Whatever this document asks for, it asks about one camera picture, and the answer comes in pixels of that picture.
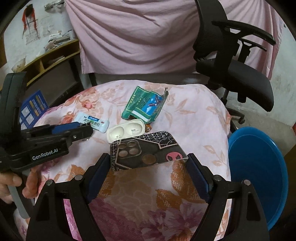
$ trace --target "chair armrest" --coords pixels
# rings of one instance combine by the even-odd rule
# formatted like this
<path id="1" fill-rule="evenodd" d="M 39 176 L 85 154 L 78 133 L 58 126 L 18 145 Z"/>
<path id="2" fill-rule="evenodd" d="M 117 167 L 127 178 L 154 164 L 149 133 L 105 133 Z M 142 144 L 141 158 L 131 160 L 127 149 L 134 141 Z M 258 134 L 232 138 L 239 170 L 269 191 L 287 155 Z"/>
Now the chair armrest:
<path id="1" fill-rule="evenodd" d="M 242 43 L 248 43 L 248 44 L 251 44 L 250 48 L 258 47 L 258 48 L 264 50 L 265 52 L 267 51 L 267 49 L 266 49 L 264 46 L 262 46 L 262 45 L 260 45 L 260 44 L 258 44 L 258 43 L 255 43 L 255 42 L 253 42 L 253 41 L 250 41 L 250 40 L 247 40 L 247 39 L 239 39 L 239 40 L 240 40 Z"/>
<path id="2" fill-rule="evenodd" d="M 247 23 L 242 23 L 242 22 L 233 21 L 233 20 L 224 20 L 224 21 L 212 21 L 212 24 L 221 29 L 231 28 L 231 29 L 240 30 L 240 32 L 236 34 L 239 38 L 252 34 L 267 41 L 271 45 L 276 44 L 276 41 L 274 40 L 274 37 L 271 34 Z"/>

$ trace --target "pink skull sticker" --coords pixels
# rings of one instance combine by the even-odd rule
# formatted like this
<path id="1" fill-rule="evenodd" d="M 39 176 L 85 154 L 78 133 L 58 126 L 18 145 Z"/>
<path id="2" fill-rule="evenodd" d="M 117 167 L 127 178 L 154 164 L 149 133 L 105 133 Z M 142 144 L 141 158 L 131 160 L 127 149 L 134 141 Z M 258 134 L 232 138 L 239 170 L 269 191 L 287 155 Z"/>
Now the pink skull sticker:
<path id="1" fill-rule="evenodd" d="M 175 152 L 175 151 L 168 153 L 166 156 L 167 161 L 175 161 L 182 158 L 183 158 L 182 155 L 179 152 Z"/>

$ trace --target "blue booklet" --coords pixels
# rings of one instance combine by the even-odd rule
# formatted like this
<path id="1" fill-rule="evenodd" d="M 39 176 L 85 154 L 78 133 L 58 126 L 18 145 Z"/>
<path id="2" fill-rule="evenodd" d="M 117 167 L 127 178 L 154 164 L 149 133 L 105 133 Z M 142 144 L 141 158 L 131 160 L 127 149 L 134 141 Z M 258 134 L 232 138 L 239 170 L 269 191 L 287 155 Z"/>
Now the blue booklet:
<path id="1" fill-rule="evenodd" d="M 26 99 L 21 107 L 20 124 L 21 129 L 30 129 L 34 127 L 40 117 L 48 110 L 48 105 L 38 90 Z"/>

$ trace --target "chair wheel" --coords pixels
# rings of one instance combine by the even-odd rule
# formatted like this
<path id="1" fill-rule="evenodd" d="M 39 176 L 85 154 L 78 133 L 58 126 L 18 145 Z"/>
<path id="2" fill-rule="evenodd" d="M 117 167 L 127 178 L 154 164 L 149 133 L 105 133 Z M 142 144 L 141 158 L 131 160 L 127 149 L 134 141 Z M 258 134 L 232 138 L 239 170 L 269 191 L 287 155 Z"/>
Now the chair wheel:
<path id="1" fill-rule="evenodd" d="M 245 120 L 244 118 L 240 118 L 239 121 L 238 121 L 238 123 L 239 123 L 240 125 L 242 125 L 245 121 L 246 121 L 246 120 Z"/>

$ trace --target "red object on wall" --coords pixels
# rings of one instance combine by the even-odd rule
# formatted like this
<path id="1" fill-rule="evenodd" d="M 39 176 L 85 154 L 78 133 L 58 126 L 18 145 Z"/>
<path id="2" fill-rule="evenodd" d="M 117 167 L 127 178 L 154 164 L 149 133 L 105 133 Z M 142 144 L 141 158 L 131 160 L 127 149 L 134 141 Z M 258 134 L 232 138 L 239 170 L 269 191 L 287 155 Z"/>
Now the red object on wall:
<path id="1" fill-rule="evenodd" d="M 33 8 L 33 4 L 30 4 L 28 5 L 25 10 L 24 10 L 24 13 L 22 15 L 22 22 L 24 24 L 24 31 L 22 32 L 22 36 L 24 37 L 24 32 L 26 31 L 27 29 L 27 26 L 29 28 L 29 24 L 31 22 L 34 23 L 34 29 L 36 30 L 37 32 L 37 35 L 38 35 L 38 30 L 37 30 L 37 24 L 36 24 L 36 18 L 35 18 L 35 10 Z"/>

